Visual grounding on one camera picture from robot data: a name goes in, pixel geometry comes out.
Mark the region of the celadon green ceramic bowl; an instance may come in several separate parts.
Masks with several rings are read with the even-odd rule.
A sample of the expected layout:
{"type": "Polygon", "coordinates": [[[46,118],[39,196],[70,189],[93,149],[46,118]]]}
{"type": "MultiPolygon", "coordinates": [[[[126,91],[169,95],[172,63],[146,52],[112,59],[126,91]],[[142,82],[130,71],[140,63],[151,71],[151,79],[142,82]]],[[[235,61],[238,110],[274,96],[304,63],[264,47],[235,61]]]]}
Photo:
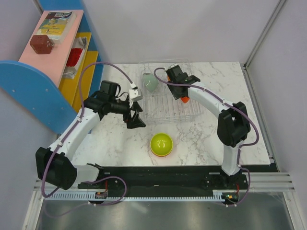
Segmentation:
{"type": "Polygon", "coordinates": [[[144,86],[148,92],[153,93],[158,86],[158,79],[152,73],[144,73],[142,75],[144,86]]]}

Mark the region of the red plastic bowl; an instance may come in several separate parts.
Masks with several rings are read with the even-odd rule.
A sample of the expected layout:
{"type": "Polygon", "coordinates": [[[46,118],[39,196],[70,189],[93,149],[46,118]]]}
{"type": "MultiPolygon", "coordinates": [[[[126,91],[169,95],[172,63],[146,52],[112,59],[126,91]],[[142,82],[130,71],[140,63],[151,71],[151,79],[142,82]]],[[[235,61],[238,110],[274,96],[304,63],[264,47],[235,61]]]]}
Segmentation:
{"type": "Polygon", "coordinates": [[[181,97],[180,99],[181,99],[181,101],[182,101],[183,103],[185,103],[185,104],[190,100],[190,98],[187,97],[187,96],[181,97]]]}

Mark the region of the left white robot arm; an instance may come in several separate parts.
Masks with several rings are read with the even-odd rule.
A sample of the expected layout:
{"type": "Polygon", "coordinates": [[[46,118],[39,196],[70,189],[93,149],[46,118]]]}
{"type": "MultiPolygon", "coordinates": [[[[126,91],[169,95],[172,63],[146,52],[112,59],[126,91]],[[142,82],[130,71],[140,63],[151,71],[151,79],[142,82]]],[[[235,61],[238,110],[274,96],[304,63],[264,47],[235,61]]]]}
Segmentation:
{"type": "Polygon", "coordinates": [[[128,129],[146,126],[139,117],[142,108],[138,101],[142,99],[142,92],[134,83],[131,86],[126,99],[121,100],[116,95],[120,85],[102,81],[100,89],[83,102],[83,107],[64,133],[48,148],[40,147],[36,151],[38,178],[64,190],[74,183],[86,181],[94,188],[104,186],[105,176],[99,173],[98,165],[74,166],[71,160],[87,134],[109,113],[122,115],[128,129]]]}

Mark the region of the orange bottom bowl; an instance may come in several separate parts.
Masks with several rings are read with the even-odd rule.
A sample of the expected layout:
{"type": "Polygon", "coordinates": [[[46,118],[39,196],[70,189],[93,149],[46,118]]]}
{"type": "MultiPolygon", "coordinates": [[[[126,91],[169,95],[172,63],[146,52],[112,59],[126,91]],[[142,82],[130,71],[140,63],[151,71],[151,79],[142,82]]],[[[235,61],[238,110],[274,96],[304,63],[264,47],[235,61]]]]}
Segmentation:
{"type": "Polygon", "coordinates": [[[154,155],[155,155],[155,156],[157,156],[157,157],[163,158],[163,157],[166,157],[166,156],[168,156],[169,154],[165,154],[165,155],[159,155],[159,154],[155,154],[155,153],[154,153],[154,155]]]}

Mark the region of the white wire dish rack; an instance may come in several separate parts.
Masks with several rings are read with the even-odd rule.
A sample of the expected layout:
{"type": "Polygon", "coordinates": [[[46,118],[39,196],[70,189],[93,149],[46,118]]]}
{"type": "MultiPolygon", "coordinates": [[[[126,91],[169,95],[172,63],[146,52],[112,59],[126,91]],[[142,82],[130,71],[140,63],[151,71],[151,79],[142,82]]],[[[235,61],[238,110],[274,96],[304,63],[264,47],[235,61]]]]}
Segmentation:
{"type": "Polygon", "coordinates": [[[142,77],[144,73],[153,74],[156,68],[168,69],[174,63],[178,64],[183,72],[191,74],[190,63],[186,58],[143,61],[138,64],[139,82],[143,95],[140,103],[143,112],[140,114],[140,118],[148,125],[190,122],[202,114],[202,109],[197,101],[190,100],[183,103],[181,99],[175,100],[168,86],[160,81],[158,81],[158,86],[153,93],[148,92],[145,88],[142,77]]]}

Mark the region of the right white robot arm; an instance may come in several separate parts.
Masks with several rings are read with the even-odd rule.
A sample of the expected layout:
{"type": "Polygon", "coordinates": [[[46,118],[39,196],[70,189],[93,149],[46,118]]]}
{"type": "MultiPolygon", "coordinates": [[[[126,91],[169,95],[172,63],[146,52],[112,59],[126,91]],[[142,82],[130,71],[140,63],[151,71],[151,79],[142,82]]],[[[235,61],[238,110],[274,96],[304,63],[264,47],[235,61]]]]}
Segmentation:
{"type": "Polygon", "coordinates": [[[208,90],[200,79],[183,72],[179,65],[173,65],[166,70],[168,84],[173,97],[188,97],[204,106],[217,118],[217,135],[224,145],[224,157],[220,176],[220,184],[224,188],[232,188],[237,183],[237,174],[240,171],[238,151],[244,144],[250,132],[247,120],[246,106],[242,102],[231,103],[223,100],[208,90]]]}

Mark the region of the yellow plastic bowl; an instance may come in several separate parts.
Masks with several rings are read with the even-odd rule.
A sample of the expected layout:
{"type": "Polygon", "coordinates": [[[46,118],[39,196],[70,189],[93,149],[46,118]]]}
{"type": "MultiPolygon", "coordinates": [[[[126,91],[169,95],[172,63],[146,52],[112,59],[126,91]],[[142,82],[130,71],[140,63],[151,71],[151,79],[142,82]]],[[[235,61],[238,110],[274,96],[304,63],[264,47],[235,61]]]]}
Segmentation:
{"type": "Polygon", "coordinates": [[[168,134],[158,133],[151,138],[150,149],[155,154],[170,154],[173,149],[173,140],[168,134]]]}

